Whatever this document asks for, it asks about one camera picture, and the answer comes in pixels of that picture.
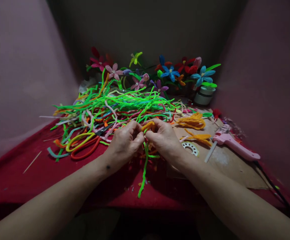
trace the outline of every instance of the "orange pipe cleaner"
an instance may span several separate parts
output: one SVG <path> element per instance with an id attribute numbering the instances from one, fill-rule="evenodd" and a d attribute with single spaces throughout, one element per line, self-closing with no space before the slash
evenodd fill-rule
<path id="1" fill-rule="evenodd" d="M 185 129 L 186 132 L 188 132 L 192 137 L 189 137 L 187 139 L 195 139 L 203 144 L 206 144 L 207 146 L 210 146 L 211 147 L 211 143 L 209 142 L 209 138 L 211 138 L 211 135 L 209 134 L 197 134 L 197 135 L 194 135 L 192 134 L 190 131 L 188 131 L 187 129 Z"/>
<path id="2" fill-rule="evenodd" d="M 201 130 L 206 126 L 205 121 L 202 119 L 201 113 L 195 113 L 190 117 L 181 118 L 177 122 L 179 125 L 184 127 L 193 128 L 196 130 Z"/>

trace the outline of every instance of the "pink wall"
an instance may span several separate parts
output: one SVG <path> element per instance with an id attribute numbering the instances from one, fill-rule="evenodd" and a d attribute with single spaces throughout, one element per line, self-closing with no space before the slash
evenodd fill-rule
<path id="1" fill-rule="evenodd" d="M 249 1 L 220 62 L 213 107 L 290 189 L 290 1 Z"/>
<path id="2" fill-rule="evenodd" d="M 0 0 L 0 156 L 71 104 L 74 74 L 46 1 Z"/>

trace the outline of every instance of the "yellow flower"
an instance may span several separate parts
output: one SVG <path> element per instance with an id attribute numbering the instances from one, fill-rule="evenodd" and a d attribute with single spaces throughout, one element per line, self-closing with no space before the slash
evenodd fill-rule
<path id="1" fill-rule="evenodd" d="M 135 65 L 137 65 L 137 63 L 139 64 L 138 62 L 138 57 L 140 55 L 142 55 L 143 52 L 139 52 L 139 53 L 136 53 L 135 55 L 132 53 L 131 56 L 132 56 L 132 60 L 131 60 L 131 63 L 129 64 L 129 67 L 131 67 L 131 65 L 134 63 Z"/>
<path id="2" fill-rule="evenodd" d="M 183 81 L 182 81 L 182 78 L 184 77 L 184 75 L 182 74 L 182 75 L 180 75 L 179 77 L 176 77 L 176 80 L 179 82 L 179 84 L 181 85 L 181 86 L 185 86 L 186 85 L 186 83 L 184 83 Z"/>

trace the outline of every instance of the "red flower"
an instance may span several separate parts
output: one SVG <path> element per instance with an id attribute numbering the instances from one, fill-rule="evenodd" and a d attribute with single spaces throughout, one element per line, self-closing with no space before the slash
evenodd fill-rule
<path id="1" fill-rule="evenodd" d="M 166 67 L 168 67 L 169 65 L 172 65 L 172 62 L 165 62 Z M 155 71 L 158 71 L 158 70 L 164 71 L 161 64 L 158 64 L 157 67 L 155 68 Z"/>
<path id="2" fill-rule="evenodd" d="M 182 60 L 182 63 L 177 63 L 177 64 L 175 65 L 175 68 L 176 68 L 176 67 L 179 67 L 179 69 L 178 69 L 178 72 L 179 72 L 179 73 L 181 73 L 181 71 L 182 71 L 183 69 L 185 69 L 185 72 L 186 72 L 186 73 L 189 73 L 189 71 L 190 71 L 191 68 L 192 68 L 191 72 L 194 71 L 194 69 L 193 69 L 194 66 L 191 66 L 191 67 L 188 66 L 188 64 L 190 64 L 190 63 L 192 63 L 192 62 L 195 61 L 194 58 L 191 58 L 191 59 L 189 59 L 189 60 L 187 61 L 187 58 L 186 58 L 186 57 L 183 57 L 181 60 Z"/>

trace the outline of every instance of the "pink glue gun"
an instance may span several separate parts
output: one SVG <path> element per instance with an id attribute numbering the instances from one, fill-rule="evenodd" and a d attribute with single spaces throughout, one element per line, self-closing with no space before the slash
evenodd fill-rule
<path id="1" fill-rule="evenodd" d="M 259 154 L 253 153 L 248 149 L 244 148 L 231 136 L 230 126 L 228 124 L 225 124 L 221 128 L 219 128 L 215 133 L 215 136 L 212 138 L 212 140 L 214 143 L 205 158 L 205 162 L 208 162 L 217 144 L 219 145 L 226 144 L 228 147 L 230 147 L 233 151 L 235 151 L 238 155 L 240 155 L 247 161 L 257 161 L 260 159 Z"/>

